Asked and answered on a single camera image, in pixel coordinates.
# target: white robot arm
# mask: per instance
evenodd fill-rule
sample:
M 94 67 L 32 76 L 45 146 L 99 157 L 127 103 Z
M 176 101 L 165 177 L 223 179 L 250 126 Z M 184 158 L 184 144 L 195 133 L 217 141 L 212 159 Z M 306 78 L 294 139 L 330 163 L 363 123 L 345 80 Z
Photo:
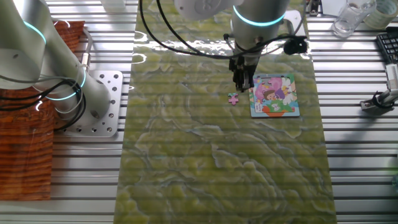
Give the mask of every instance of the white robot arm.
M 76 126 L 96 123 L 107 113 L 111 104 L 108 89 L 90 76 L 59 36 L 44 0 L 0 0 L 0 30 L 0 88 L 34 85 L 44 91 L 62 80 L 75 80 L 86 98 L 86 110 Z M 53 79 L 35 84 L 41 74 Z M 49 98 L 59 111 L 67 112 L 79 104 L 77 94 L 64 85 Z M 76 110 L 60 116 L 67 119 L 74 114 Z
M 207 19 L 233 7 L 229 36 L 235 39 L 235 55 L 276 38 L 283 22 L 288 22 L 290 34 L 305 36 L 301 15 L 298 11 L 287 11 L 289 3 L 290 0 L 174 0 L 177 11 L 193 20 Z M 252 77 L 262 50 L 230 61 L 229 69 L 234 73 L 238 91 L 253 87 Z

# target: green patterned mat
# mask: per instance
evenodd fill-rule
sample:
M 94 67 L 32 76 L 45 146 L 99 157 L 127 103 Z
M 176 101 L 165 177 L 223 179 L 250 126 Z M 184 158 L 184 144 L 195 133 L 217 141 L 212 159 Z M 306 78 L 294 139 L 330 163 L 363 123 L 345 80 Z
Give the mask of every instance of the green patterned mat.
M 183 38 L 229 54 L 229 11 L 186 21 L 162 2 Z M 177 46 L 155 1 L 144 10 L 154 34 Z M 248 92 L 228 103 L 228 61 L 166 51 L 137 24 L 115 224 L 336 223 L 311 57 L 261 59 L 258 73 L 295 75 L 301 117 L 252 119 Z

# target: metal mounting plate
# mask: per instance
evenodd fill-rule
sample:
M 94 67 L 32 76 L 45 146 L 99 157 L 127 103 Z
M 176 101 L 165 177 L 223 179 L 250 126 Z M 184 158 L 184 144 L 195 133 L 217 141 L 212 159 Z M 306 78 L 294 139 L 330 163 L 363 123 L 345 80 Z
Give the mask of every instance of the metal mounting plate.
M 123 74 L 119 71 L 90 71 L 90 75 L 104 83 L 111 95 L 111 103 L 106 115 L 91 126 L 72 126 L 54 133 L 58 137 L 111 137 L 118 131 L 118 119 L 123 86 Z

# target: white cylinder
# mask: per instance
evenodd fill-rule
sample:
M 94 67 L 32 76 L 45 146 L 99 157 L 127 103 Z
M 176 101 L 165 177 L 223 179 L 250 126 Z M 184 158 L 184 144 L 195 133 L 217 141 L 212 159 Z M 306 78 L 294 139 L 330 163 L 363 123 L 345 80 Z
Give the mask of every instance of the white cylinder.
M 120 10 L 126 8 L 126 0 L 101 0 L 102 6 L 106 10 Z
M 46 39 L 29 21 L 23 21 L 12 0 L 0 0 L 0 75 L 34 82 L 40 77 Z M 0 88 L 18 90 L 32 83 L 0 78 Z
M 376 0 L 377 8 L 364 22 L 373 29 L 385 29 L 398 15 L 397 0 Z
M 255 47 L 258 40 L 262 42 L 277 37 L 289 3 L 290 0 L 245 0 L 236 6 L 232 15 L 236 44 L 247 50 Z
M 51 19 L 50 10 L 42 0 L 18 0 L 23 7 L 19 11 L 23 20 L 30 22 L 38 31 L 46 37 L 45 54 L 42 57 L 42 73 L 54 77 L 68 77 L 76 79 L 86 98 L 86 110 L 75 126 L 87 126 L 98 122 L 107 112 L 110 106 L 110 94 L 105 85 L 85 73 L 83 65 L 75 54 L 68 48 L 68 45 L 58 34 Z M 53 80 L 35 85 L 40 90 L 46 90 L 61 80 Z M 76 106 L 77 100 L 74 90 L 67 86 L 55 89 L 56 92 L 49 95 L 56 107 L 67 112 Z M 69 118 L 75 114 L 63 114 Z

